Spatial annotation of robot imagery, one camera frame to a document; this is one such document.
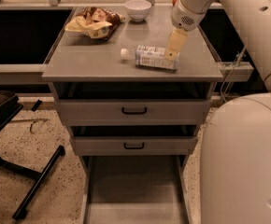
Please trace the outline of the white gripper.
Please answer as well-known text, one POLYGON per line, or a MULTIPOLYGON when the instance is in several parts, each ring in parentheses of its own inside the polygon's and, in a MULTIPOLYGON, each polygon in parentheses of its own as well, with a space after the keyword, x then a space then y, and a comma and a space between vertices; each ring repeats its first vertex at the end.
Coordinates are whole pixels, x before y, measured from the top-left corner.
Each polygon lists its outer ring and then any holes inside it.
POLYGON ((164 57, 174 61, 188 39, 189 31, 195 29, 205 17, 207 9, 201 2, 178 0, 171 13, 172 24, 176 27, 169 36, 164 57))

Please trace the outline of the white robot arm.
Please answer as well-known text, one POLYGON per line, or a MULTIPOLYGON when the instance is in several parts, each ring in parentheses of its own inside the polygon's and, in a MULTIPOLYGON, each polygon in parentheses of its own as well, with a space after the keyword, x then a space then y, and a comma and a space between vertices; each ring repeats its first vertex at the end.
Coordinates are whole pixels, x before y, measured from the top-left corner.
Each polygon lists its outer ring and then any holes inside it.
POLYGON ((271 0, 174 0, 172 23, 187 32, 220 1, 252 58, 265 93, 218 108, 200 154, 201 224, 271 224, 271 0))

